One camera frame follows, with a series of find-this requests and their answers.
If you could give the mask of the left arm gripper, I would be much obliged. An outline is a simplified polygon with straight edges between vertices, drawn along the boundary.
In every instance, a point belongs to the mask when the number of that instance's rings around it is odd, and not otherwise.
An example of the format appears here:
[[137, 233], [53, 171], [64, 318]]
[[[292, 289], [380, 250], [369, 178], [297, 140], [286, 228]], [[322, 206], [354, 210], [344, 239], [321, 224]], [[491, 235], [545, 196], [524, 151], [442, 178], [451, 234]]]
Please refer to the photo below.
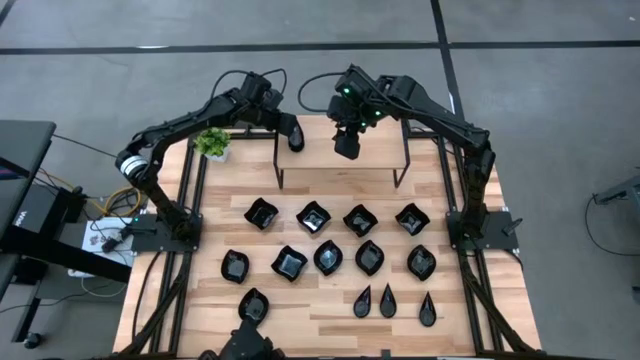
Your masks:
[[300, 135], [302, 133], [299, 122], [294, 119], [293, 114], [283, 112], [277, 107], [268, 104], [262, 104], [260, 110], [261, 125], [267, 130], [284, 131], [285, 136]]

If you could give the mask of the black desk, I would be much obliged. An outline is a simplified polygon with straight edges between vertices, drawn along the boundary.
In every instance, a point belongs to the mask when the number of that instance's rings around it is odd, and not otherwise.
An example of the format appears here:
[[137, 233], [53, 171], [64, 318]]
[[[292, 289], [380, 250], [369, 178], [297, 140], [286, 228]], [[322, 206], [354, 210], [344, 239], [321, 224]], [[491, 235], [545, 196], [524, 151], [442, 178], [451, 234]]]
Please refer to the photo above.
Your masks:
[[48, 266], [57, 264], [120, 283], [131, 267], [16, 227], [12, 221], [49, 150], [56, 124], [50, 121], [0, 120], [0, 300], [12, 281], [34, 287], [11, 338], [22, 343], [41, 306], [38, 290]]

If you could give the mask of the green plant white pot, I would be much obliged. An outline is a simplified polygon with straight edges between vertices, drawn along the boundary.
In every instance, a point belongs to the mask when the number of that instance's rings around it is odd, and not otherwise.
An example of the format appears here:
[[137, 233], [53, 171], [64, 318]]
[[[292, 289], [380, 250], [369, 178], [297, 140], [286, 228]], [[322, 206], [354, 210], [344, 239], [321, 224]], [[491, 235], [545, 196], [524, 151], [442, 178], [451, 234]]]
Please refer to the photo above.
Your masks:
[[201, 132], [194, 140], [196, 150], [207, 159], [225, 163], [230, 153], [231, 134], [220, 128]]

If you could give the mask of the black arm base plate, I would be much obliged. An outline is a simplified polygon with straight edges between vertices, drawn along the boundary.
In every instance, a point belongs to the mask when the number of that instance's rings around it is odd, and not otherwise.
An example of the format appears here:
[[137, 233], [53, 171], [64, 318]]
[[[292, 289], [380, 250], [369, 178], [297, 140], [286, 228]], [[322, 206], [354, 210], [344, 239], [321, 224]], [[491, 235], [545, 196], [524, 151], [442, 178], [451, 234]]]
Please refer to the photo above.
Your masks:
[[522, 223], [522, 219], [514, 220], [510, 212], [489, 212], [485, 217], [483, 236], [480, 238], [471, 238], [462, 234], [459, 226], [460, 216], [460, 212], [446, 214], [450, 244], [453, 248], [462, 250], [519, 248], [515, 229]]
[[199, 248], [203, 217], [191, 220], [191, 232], [187, 240], [179, 240], [169, 226], [156, 214], [143, 214], [130, 223], [133, 235], [131, 249], [134, 252], [193, 252]]

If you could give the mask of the wooden riser black legs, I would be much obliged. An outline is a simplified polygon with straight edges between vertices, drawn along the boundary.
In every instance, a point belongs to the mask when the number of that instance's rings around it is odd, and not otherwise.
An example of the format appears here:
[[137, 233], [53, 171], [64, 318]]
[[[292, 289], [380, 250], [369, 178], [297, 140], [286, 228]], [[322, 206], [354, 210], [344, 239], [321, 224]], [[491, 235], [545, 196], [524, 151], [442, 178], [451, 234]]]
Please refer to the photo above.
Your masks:
[[398, 188], [401, 184], [410, 165], [406, 120], [382, 120], [376, 128], [361, 135], [359, 157], [355, 160], [334, 151], [332, 138], [337, 129], [329, 118], [300, 115], [298, 121], [305, 138], [301, 152], [292, 152], [287, 138], [275, 135], [273, 166], [280, 189], [284, 187], [286, 170], [391, 170], [394, 186]]

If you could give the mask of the white printed sheet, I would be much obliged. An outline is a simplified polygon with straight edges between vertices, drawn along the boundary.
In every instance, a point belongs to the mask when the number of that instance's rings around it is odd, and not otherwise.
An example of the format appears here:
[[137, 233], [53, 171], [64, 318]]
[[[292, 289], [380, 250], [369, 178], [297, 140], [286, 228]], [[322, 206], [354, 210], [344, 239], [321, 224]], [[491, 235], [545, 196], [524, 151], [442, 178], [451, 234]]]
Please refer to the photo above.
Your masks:
[[131, 222], [131, 218], [105, 217], [90, 220], [86, 224], [81, 248], [90, 253], [118, 263], [131, 266], [133, 236], [123, 238], [121, 231]]

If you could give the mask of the dark grey stand leg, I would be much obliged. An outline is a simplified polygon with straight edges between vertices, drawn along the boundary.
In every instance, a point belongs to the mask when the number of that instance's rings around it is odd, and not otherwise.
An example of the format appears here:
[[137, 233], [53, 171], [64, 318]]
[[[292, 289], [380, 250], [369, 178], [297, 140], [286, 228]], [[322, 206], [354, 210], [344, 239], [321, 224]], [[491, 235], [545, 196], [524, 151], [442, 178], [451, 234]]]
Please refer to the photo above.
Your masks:
[[632, 201], [640, 208], [640, 172], [594, 195], [594, 201], [599, 205], [605, 205], [613, 200], [620, 199]]

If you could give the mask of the black computer case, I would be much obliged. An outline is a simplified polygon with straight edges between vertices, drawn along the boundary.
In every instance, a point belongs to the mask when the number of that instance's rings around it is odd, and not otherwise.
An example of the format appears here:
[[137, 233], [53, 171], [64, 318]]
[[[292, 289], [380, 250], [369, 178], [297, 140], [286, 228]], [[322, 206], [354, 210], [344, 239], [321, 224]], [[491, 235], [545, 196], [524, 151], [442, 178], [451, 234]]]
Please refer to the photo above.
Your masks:
[[52, 240], [66, 223], [75, 223], [86, 203], [77, 189], [68, 191], [41, 184], [30, 186], [12, 224]]

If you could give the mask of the black leaf mini plate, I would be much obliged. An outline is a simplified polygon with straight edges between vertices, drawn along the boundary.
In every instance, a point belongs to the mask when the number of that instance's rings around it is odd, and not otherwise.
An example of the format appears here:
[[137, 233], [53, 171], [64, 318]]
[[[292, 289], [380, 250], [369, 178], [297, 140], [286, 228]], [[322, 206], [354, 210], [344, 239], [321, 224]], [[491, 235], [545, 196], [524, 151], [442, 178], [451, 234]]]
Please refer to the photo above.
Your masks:
[[246, 254], [230, 249], [223, 258], [221, 275], [227, 281], [242, 284], [247, 277], [249, 267], [250, 260]]
[[269, 300], [257, 288], [251, 288], [242, 298], [238, 307], [238, 314], [242, 320], [260, 325], [269, 311]]
[[426, 281], [436, 266], [436, 257], [423, 245], [414, 247], [407, 257], [407, 268], [420, 281]]
[[384, 263], [384, 252], [372, 240], [363, 243], [356, 252], [355, 262], [367, 276], [373, 276]]
[[332, 240], [322, 243], [314, 253], [314, 265], [324, 276], [333, 274], [342, 261], [343, 252]]

